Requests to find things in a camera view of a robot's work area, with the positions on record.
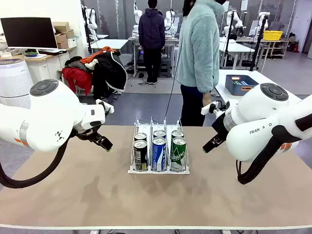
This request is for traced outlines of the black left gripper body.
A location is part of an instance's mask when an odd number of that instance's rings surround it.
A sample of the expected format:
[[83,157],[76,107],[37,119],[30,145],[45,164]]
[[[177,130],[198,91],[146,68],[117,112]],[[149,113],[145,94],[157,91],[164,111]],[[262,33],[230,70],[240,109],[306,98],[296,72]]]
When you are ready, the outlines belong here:
[[76,130],[75,128],[71,131],[71,137],[78,137],[80,140],[88,140],[90,142],[101,142],[102,135],[98,133],[98,130],[102,124],[91,127],[88,130]]

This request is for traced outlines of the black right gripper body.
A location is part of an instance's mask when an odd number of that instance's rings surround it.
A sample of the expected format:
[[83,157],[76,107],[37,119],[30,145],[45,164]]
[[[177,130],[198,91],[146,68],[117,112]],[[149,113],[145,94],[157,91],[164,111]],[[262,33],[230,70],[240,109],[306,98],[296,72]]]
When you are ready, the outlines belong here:
[[212,138],[212,143],[214,146],[219,146],[220,144],[225,142],[229,133],[229,131],[225,127],[226,124],[224,123],[225,116],[225,114],[222,114],[212,124],[213,129],[217,132],[217,134]]

